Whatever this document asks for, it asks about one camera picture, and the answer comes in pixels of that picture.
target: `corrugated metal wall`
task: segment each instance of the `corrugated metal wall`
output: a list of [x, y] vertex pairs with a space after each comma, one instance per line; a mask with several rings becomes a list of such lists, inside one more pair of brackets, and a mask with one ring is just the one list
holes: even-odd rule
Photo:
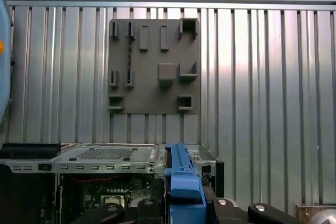
[[[335, 204], [336, 13], [298, 9], [15, 6], [0, 142], [202, 143], [243, 208]], [[201, 23], [201, 114], [111, 116], [109, 20], [180, 17]]]

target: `gray plastic mounting plate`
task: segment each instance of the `gray plastic mounting plate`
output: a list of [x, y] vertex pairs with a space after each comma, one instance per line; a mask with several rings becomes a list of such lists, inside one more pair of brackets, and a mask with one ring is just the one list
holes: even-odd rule
[[197, 19], [110, 21], [110, 113], [197, 114], [201, 99]]

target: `cable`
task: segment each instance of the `cable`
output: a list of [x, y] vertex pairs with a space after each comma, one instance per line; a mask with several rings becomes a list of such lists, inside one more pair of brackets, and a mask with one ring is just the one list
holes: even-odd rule
[[91, 182], [106, 182], [106, 181], [113, 180], [115, 178], [120, 178], [122, 176], [123, 175], [117, 175], [117, 176], [110, 177], [110, 178], [76, 179], [76, 178], [74, 178], [74, 177], [72, 177], [72, 176], [69, 175], [69, 178], [72, 181], [77, 182], [77, 183], [91, 183]]

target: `circuit board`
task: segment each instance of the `circuit board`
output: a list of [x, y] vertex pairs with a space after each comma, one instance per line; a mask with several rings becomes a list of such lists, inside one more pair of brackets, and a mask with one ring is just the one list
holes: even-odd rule
[[105, 203], [124, 208], [138, 198], [151, 196], [153, 174], [71, 174], [63, 176], [62, 224]]

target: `light blue object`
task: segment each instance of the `light blue object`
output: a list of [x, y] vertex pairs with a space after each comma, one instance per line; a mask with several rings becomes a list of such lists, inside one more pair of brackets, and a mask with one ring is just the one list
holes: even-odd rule
[[6, 2], [0, 0], [0, 40], [5, 46], [4, 52], [0, 54], [0, 123], [5, 115], [11, 88], [11, 20]]
[[170, 205], [170, 223], [205, 224], [206, 201], [202, 180], [187, 148], [183, 144], [170, 144], [166, 150], [171, 152], [172, 157], [172, 167], [164, 170], [164, 175], [171, 177], [171, 197], [177, 202], [179, 198], [199, 201], [194, 205]]

